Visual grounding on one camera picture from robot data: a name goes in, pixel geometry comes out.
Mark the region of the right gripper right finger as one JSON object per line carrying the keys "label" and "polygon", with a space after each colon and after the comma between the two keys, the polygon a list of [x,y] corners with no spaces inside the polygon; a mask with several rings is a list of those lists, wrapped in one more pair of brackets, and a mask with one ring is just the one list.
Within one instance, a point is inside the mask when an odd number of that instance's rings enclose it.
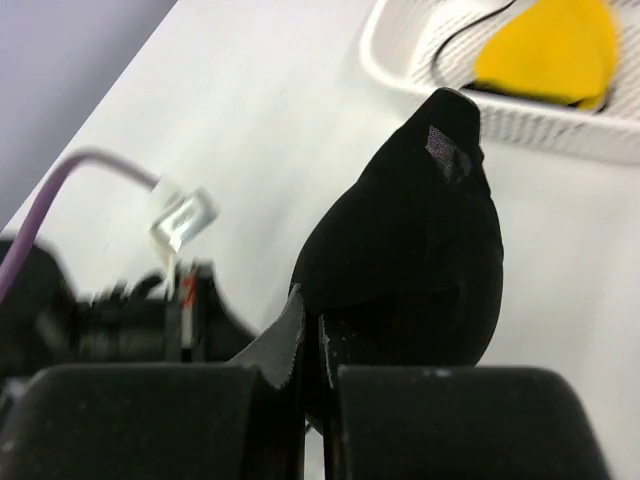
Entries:
{"label": "right gripper right finger", "polygon": [[390,366],[341,319],[321,320],[329,479],[607,479],[583,405],[530,367]]}

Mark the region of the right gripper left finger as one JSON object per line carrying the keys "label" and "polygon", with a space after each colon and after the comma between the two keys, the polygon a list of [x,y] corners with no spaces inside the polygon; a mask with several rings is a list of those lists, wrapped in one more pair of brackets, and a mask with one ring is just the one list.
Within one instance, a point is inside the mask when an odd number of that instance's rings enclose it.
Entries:
{"label": "right gripper left finger", "polygon": [[1,431],[5,479],[300,479],[305,311],[225,363],[38,373]]}

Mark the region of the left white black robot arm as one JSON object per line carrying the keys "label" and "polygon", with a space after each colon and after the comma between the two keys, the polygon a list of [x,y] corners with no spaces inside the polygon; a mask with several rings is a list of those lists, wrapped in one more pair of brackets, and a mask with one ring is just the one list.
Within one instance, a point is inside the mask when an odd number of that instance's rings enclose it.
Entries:
{"label": "left white black robot arm", "polygon": [[224,362],[254,340],[218,292],[212,264],[178,268],[153,295],[154,271],[78,299],[52,253],[34,246],[1,302],[1,381],[72,363]]}

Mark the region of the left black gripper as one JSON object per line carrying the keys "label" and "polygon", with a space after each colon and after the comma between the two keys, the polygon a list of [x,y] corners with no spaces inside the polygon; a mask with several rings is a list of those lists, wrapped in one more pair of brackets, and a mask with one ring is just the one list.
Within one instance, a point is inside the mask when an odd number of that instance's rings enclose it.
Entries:
{"label": "left black gripper", "polygon": [[166,297],[166,361],[226,362],[255,339],[255,334],[226,307],[211,263],[179,266],[174,280],[174,292]]}

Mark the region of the black lace bra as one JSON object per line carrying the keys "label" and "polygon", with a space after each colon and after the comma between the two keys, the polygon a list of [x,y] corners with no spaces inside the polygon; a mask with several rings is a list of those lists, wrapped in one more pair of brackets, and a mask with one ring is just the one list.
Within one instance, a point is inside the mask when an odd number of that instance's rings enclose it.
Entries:
{"label": "black lace bra", "polygon": [[304,403],[323,426],[320,321],[366,342],[355,364],[473,366],[496,329],[504,248],[478,106],[440,88],[306,240],[290,284],[308,319]]}

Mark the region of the yellow bra black trim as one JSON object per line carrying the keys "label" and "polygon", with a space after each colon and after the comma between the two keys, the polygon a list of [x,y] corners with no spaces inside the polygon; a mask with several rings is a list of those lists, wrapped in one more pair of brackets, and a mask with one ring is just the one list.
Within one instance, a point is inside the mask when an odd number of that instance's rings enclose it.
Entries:
{"label": "yellow bra black trim", "polygon": [[619,65],[607,1],[535,1],[486,42],[466,89],[602,112]]}

